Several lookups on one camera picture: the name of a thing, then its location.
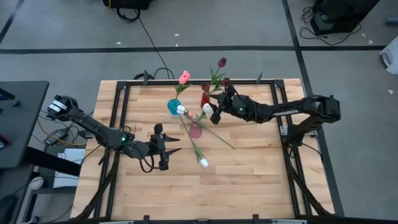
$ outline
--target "black desk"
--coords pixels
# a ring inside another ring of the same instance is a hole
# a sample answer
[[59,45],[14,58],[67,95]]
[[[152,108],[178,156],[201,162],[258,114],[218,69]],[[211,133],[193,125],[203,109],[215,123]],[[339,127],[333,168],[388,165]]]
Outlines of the black desk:
[[[75,176],[80,173],[80,165],[28,146],[48,87],[46,81],[0,82],[0,88],[15,96],[15,100],[0,101],[0,134],[12,142],[0,150],[0,198],[20,189],[14,194],[18,201],[11,223],[18,218],[33,165]],[[13,106],[18,100],[20,106]]]

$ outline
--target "red vase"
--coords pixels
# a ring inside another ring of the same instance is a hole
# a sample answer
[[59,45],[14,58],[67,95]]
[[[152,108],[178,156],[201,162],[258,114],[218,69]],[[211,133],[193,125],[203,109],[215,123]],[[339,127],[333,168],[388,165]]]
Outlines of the red vase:
[[201,94],[201,102],[200,102],[200,108],[203,107],[203,105],[210,103],[210,97],[207,93],[203,92]]

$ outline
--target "table leg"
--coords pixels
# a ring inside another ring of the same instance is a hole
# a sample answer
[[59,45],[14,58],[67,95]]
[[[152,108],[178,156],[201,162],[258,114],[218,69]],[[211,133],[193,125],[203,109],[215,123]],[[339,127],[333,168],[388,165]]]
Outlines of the table leg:
[[58,172],[63,172],[65,174],[74,175],[77,177],[80,174],[81,168],[81,165],[79,164],[68,161],[66,159],[61,159],[57,156],[53,156],[51,154],[31,147],[28,147],[25,152],[24,162],[35,166],[52,169]]

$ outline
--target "small vase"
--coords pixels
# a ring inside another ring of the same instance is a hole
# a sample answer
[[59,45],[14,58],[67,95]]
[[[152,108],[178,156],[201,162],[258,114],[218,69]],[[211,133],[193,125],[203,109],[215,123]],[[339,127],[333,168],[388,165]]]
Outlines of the small vase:
[[201,126],[199,125],[197,120],[192,121],[191,128],[189,129],[189,135],[192,138],[200,138],[201,136]]
[[170,113],[173,115],[177,115],[177,107],[181,105],[181,102],[178,99],[171,99],[167,103],[167,107],[170,110]]
[[201,94],[201,102],[200,102],[200,108],[203,107],[203,105],[210,103],[210,97],[207,93],[203,92]]

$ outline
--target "pink tulip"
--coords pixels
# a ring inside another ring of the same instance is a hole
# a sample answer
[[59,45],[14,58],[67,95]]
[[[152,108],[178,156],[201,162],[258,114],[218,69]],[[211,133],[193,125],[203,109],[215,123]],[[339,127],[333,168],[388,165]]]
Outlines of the pink tulip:
[[181,85],[186,84],[186,82],[189,80],[190,77],[191,77],[191,74],[189,74],[189,72],[187,72],[187,71],[184,71],[179,78],[180,84]]

